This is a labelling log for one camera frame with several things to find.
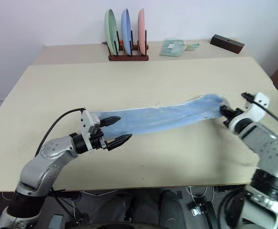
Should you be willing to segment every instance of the green plate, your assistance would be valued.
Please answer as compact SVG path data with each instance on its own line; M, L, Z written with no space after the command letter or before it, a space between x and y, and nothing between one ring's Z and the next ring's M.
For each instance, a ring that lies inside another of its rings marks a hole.
M119 42L117 37L117 23L115 15L111 9L107 10L104 18L104 27L105 27L105 38L107 45L112 55L116 55L115 41L117 45L117 50L119 51Z

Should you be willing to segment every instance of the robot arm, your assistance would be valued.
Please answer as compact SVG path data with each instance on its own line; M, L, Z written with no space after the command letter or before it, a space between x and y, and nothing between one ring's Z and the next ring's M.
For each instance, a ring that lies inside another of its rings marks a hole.
M82 111L81 134L57 138L45 143L39 154L23 168L11 204L0 218L0 229L33 228L37 223L40 209L60 171L78 154L94 149L112 150L130 139L122 135L112 142L103 139L101 127L120 120L109 117L99 120L95 113Z
M262 93L255 96L242 94L244 98L255 100L266 107L268 99ZM247 219L267 229L278 228L278 136L258 123L264 111L251 104L246 112L235 111L227 106L221 107L221 113L227 118L224 124L256 154L259 155L257 170L243 198L232 201L225 216L232 228L246 228L242 220Z

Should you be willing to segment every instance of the green packet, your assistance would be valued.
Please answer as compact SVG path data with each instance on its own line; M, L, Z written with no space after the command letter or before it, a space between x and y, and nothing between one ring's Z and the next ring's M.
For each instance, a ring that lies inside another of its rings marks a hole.
M160 55L179 57L183 55L184 51L192 51L199 47L199 44L190 44L184 40L165 40L163 42Z

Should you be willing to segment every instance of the pink plate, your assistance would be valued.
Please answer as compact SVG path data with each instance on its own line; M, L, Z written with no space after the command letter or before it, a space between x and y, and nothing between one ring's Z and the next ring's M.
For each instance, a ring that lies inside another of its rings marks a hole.
M145 55L144 9L141 9L138 15L138 40L139 40L140 52L143 55Z

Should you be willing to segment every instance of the white wire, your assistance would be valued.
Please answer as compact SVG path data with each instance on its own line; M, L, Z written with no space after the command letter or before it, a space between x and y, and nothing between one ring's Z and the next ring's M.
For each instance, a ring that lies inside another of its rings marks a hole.
M205 196L205 194L206 194L206 192L207 192L207 188L208 188L208 186L206 186L205 191L204 191L204 193L203 193L201 196L195 196L195 195L193 195L193 194L192 194L192 191L191 191L191 187L189 187L189 190L190 190L190 193L191 193L191 195L192 195L193 197L195 197L195 198L202 198L202 197Z
M5 199L5 200L10 200L10 199L7 199L4 195L3 195L3 192L1 192L2 194L2 197Z
M113 191L110 191L110 192L105 192L105 193L102 193L100 195L97 195L97 194L93 194L93 193L90 193L90 192L85 192L85 191L82 191L83 193L86 193L88 195L91 195L91 196L94 196L94 197L100 197L100 196L103 196L103 195L106 195L106 194L109 194L109 193L113 193L113 192L117 192L118 189L116 190L113 190Z
M187 189L187 187L185 187L185 189L186 189L186 191L189 193L189 195L191 196L193 202L196 203L195 200L194 200L194 198L193 198L193 196L192 196L192 194L191 194L191 193L189 192L189 190Z
M211 199L211 203L214 200L214 186L212 186L212 199Z
M76 220L76 217L75 217L75 206L74 206L74 202L72 202L72 206L73 206L73 216L74 216L74 218L75 218L75 220Z
M187 191L187 192L189 193L189 195L191 196L193 202L196 203L195 200L194 200L194 197L195 197L195 198L202 198L202 197L204 197L205 194L206 194L206 192L207 192L207 188L208 188L208 187L206 186L206 189L205 189L204 193L203 193L201 196L194 196L194 195L192 194L192 191L191 191L191 187L190 187L190 186L189 186L189 187L185 187L185 188L186 188L186 191ZM212 199L211 199L211 202L213 202L213 200L214 200L214 186L212 186Z

